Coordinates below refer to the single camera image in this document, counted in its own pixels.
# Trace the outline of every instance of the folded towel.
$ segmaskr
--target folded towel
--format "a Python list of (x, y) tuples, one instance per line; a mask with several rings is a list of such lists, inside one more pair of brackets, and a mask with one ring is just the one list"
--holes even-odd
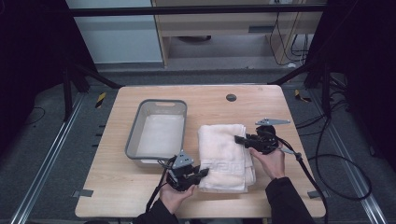
[(246, 136), (242, 124), (203, 125), (198, 130), (201, 170), (209, 168), (199, 188), (204, 192), (240, 193), (256, 182), (253, 161), (234, 136)]

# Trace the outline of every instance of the cable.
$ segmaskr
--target cable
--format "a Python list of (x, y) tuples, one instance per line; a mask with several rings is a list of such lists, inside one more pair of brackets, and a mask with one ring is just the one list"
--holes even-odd
[(25, 123), (24, 125), (31, 125), (31, 124), (37, 123), (39, 120), (41, 120), (42, 118), (44, 118), (44, 116), (46, 115), (46, 110), (45, 110), (43, 107), (35, 106), (35, 107), (33, 107), (33, 109), (41, 109), (41, 110), (43, 111), (43, 114), (41, 115), (40, 118), (38, 118), (38, 119), (36, 119), (36, 120), (34, 120), (34, 121), (32, 121), (32, 122)]
[(324, 208), (325, 208), (325, 214), (324, 214), (324, 223), (327, 224), (329, 222), (329, 213), (328, 213), (328, 205), (327, 205), (327, 200), (326, 197), (323, 194), (323, 191), (320, 189), (319, 185), (317, 184), (317, 182), (315, 181), (315, 179), (312, 177), (311, 174), (309, 174), (308, 169), (306, 168), (304, 162), (303, 162), (303, 157), (301, 153), (295, 152), (293, 147), (284, 139), (276, 136), (276, 139), (281, 142), (284, 146), (286, 146), (288, 149), (290, 149), (291, 151), (294, 152), (294, 156), (297, 160), (297, 162), (300, 163), (301, 168), (303, 169), (306, 177), (308, 177), (309, 181), (311, 182), (311, 184), (314, 186), (315, 190), (318, 192), (318, 194), (320, 195), (320, 198), (323, 202)]
[[(338, 108), (336, 108), (337, 106), (339, 106), (339, 105), (341, 105), (341, 104), (344, 104), (344, 103), (346, 103), (346, 102), (347, 102), (347, 101), (345, 101), (345, 100), (341, 100), (341, 101), (337, 102), (336, 104), (332, 105), (332, 112), (335, 111), (336, 109), (338, 109)], [(333, 155), (333, 154), (321, 154), (321, 155), (319, 155), (319, 154), (318, 154), (318, 150), (319, 150), (319, 147), (320, 147), (320, 143), (321, 143), (321, 140), (322, 140), (324, 131), (325, 131), (326, 127), (329, 126), (330, 122), (331, 122), (331, 119), (327, 118), (326, 121), (325, 121), (325, 124), (323, 125), (322, 130), (319, 132), (319, 133), (320, 133), (320, 136), (319, 136), (319, 138), (318, 138), (318, 143), (317, 143), (317, 148), (316, 148), (315, 156), (314, 156), (314, 157), (311, 157), (311, 158), (308, 158), (308, 160), (311, 161), (311, 160), (315, 159), (315, 165), (316, 165), (318, 177), (320, 178), (320, 180), (322, 181), (322, 183), (323, 183), (329, 190), (331, 190), (333, 193), (337, 194), (338, 196), (340, 196), (340, 197), (342, 197), (342, 198), (349, 199), (349, 200), (351, 200), (351, 201), (360, 201), (360, 200), (364, 200), (364, 199), (366, 199), (367, 197), (370, 196), (370, 194), (371, 194), (373, 188), (372, 188), (372, 183), (371, 183), (370, 178), (366, 175), (366, 173), (363, 172), (363, 170), (359, 167), (359, 165), (356, 164), (355, 162), (353, 162), (353, 161), (351, 161), (351, 160), (349, 160), (349, 159), (347, 159), (347, 158), (345, 158), (345, 157), (339, 156), (339, 155)], [(321, 172), (320, 172), (320, 170), (319, 170), (318, 158), (321, 158), (321, 157), (335, 157), (335, 158), (339, 158), (339, 159), (342, 159), (342, 160), (344, 160), (344, 161), (347, 161), (347, 162), (353, 164), (353, 165), (354, 165), (356, 168), (358, 168), (358, 170), (361, 172), (362, 176), (364, 177), (364, 179), (365, 179), (365, 181), (366, 181), (366, 183), (367, 183), (367, 185), (368, 185), (368, 187), (369, 187), (367, 193), (364, 194), (364, 195), (361, 196), (361, 197), (351, 197), (351, 196), (345, 195), (345, 194), (343, 194), (343, 193), (340, 193), (340, 192), (338, 192), (337, 190), (335, 190), (334, 188), (332, 188), (332, 187), (324, 180), (324, 178), (323, 178), (323, 176), (322, 176), (322, 174), (321, 174)]]
[[(283, 38), (282, 38), (282, 36), (281, 36), (281, 34), (280, 34), (280, 29), (279, 29), (279, 12), (276, 13), (276, 21), (275, 21), (274, 29), (273, 29), (273, 31), (272, 31), (272, 33), (271, 33), (271, 35), (270, 35), (270, 38), (269, 38), (269, 39), (270, 39), (270, 48), (271, 48), (271, 51), (273, 52), (273, 55), (275, 56), (274, 49), (272, 48), (272, 36), (273, 36), (273, 33), (274, 33), (276, 27), (277, 27), (277, 32), (278, 32), (278, 34), (279, 34), (280, 42), (281, 42), (281, 44), (282, 44), (283, 53), (285, 54), (286, 58), (288, 58), (288, 59), (290, 60), (290, 62), (288, 62), (288, 63), (295, 63), (295, 62), (298, 62), (298, 60), (293, 60), (293, 59), (289, 58), (288, 53), (286, 52), (285, 44), (284, 44), (284, 42), (283, 42)], [(278, 65), (287, 65), (287, 64), (288, 64), (288, 63), (279, 63), (279, 62), (276, 60), (276, 57), (275, 57), (275, 61), (276, 61), (276, 63), (277, 63)]]
[(158, 183), (158, 186), (155, 188), (155, 190), (152, 192), (150, 199), (148, 200), (148, 203), (146, 205), (146, 213), (149, 211), (152, 202), (155, 199), (155, 196), (157, 196), (158, 192), (160, 191), (160, 189), (166, 184), (163, 184), (163, 179), (165, 178), (166, 175), (166, 171), (168, 170), (168, 167), (170, 167), (170, 163), (174, 162), (176, 160), (177, 156), (174, 156), (173, 158), (169, 159), (169, 161), (163, 166), (163, 175), (161, 176), (161, 180), (160, 183)]
[(298, 35), (295, 35), (294, 38), (293, 38), (293, 42), (291, 43), (290, 51), (291, 51), (292, 55), (294, 55), (296, 57), (300, 57), (300, 60), (299, 60), (300, 64), (303, 65), (305, 63), (306, 55), (308, 53), (308, 35), (304, 35), (304, 46), (303, 46), (303, 49), (294, 49), (294, 45), (295, 45), (295, 42), (297, 40), (297, 36)]
[[(347, 104), (347, 101), (341, 100), (341, 101), (339, 101), (339, 102), (333, 104), (332, 107), (331, 107), (331, 111), (334, 112), (334, 111), (336, 111), (337, 109), (339, 109), (339, 108), (336, 108), (336, 107), (337, 107), (338, 105), (341, 105), (341, 104)], [(306, 121), (303, 121), (303, 122), (301, 122), (301, 123), (298, 123), (298, 124), (295, 125), (295, 126), (296, 126), (296, 129), (306, 128), (306, 127), (308, 127), (308, 126), (310, 126), (310, 125), (312, 125), (312, 124), (314, 124), (314, 123), (320, 121), (320, 120), (321, 120), (322, 118), (324, 118), (324, 117), (325, 117), (325, 115), (322, 114), (322, 115), (316, 116), (316, 117), (314, 117), (314, 118), (312, 118), (312, 119), (308, 119), (308, 120), (306, 120)]]
[(359, 172), (361, 172), (361, 175), (364, 177), (364, 179), (365, 179), (365, 181), (366, 181), (366, 183), (367, 183), (367, 185), (368, 185), (368, 187), (369, 187), (369, 189), (367, 190), (367, 193), (366, 193), (365, 195), (363, 195), (363, 196), (361, 196), (361, 197), (350, 197), (350, 196), (347, 196), (347, 195), (345, 195), (345, 194), (342, 194), (342, 193), (338, 192), (337, 190), (333, 189), (332, 187), (330, 187), (330, 185), (329, 185), (326, 181), (324, 181), (324, 180), (322, 179), (321, 175), (319, 175), (319, 176), (320, 176), (320, 180), (323, 182), (324, 185), (326, 185), (326, 187), (327, 187), (329, 190), (331, 190), (333, 193), (337, 194), (338, 196), (340, 196), (340, 197), (342, 197), (342, 198), (345, 198), (345, 199), (349, 199), (349, 200), (351, 200), (351, 201), (360, 201), (360, 200), (364, 200), (364, 199), (366, 199), (367, 197), (370, 196), (370, 194), (371, 194), (372, 191), (373, 191), (372, 182), (371, 182), (370, 178), (367, 176), (367, 174), (364, 173), (364, 171), (359, 167), (359, 165), (358, 165), (357, 163), (355, 163), (355, 162), (353, 162), (353, 161), (351, 161), (351, 160), (349, 160), (349, 159), (347, 159), (347, 158), (345, 158), (345, 157), (342, 157), (342, 156), (339, 156), (339, 155), (334, 155), (334, 154), (320, 154), (320, 155), (317, 155), (317, 156), (308, 158), (308, 160), (309, 160), (309, 161), (311, 161), (311, 160), (313, 160), (313, 159), (318, 160), (318, 158), (321, 158), (321, 157), (335, 157), (335, 158), (339, 158), (339, 159), (342, 159), (342, 160), (344, 160), (344, 161), (347, 161), (347, 162), (351, 163), (351, 164), (354, 165), (356, 168), (358, 168)]
[(309, 135), (314, 135), (314, 134), (318, 134), (318, 133), (321, 133), (321, 131), (315, 132), (315, 133), (302, 133), (302, 134), (299, 134), (299, 136), (303, 137), (303, 136), (309, 136)]

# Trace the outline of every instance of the gray plastic tray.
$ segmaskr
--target gray plastic tray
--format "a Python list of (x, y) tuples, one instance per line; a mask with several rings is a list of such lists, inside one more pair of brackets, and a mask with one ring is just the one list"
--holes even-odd
[(142, 167), (161, 167), (183, 148), (187, 105), (181, 100), (147, 99), (140, 103), (125, 153)]

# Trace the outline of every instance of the table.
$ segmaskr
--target table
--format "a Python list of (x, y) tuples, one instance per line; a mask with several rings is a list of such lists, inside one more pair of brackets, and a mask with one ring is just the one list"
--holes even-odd
[[(229, 102), (227, 94), (236, 95)], [(291, 124), (276, 125), (276, 134), (287, 140), (307, 162), (283, 91), (272, 85), (216, 86), (138, 86), (120, 89), (92, 162), (84, 189), (91, 197), (79, 197), (78, 217), (137, 217), (161, 178), (161, 169), (136, 166), (124, 152), (134, 116), (146, 99), (178, 99), (188, 106), (184, 149), (199, 164), (197, 131), (204, 124), (240, 123), (247, 133), (255, 133), (255, 122), (263, 119), (289, 119)], [(197, 217), (270, 217), (271, 209), (264, 192), (270, 178), (254, 159), (257, 182), (248, 193), (215, 194), (196, 190), (177, 211), (179, 218)], [(286, 174), (303, 198), (313, 217), (324, 216), (321, 199), (309, 199), (314, 190), (294, 156), (286, 155)]]

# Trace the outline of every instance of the human hand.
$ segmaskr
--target human hand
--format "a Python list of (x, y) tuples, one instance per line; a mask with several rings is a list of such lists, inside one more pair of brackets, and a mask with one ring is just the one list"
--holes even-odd
[(170, 185), (165, 184), (160, 189), (160, 199), (168, 209), (169, 213), (174, 214), (183, 201), (193, 194), (194, 189), (195, 185), (191, 185), (186, 191), (177, 191)]
[(263, 155), (253, 147), (249, 148), (250, 154), (257, 158), (262, 164), (264, 172), (270, 176), (271, 180), (285, 177), (285, 153), (276, 149), (270, 154)]

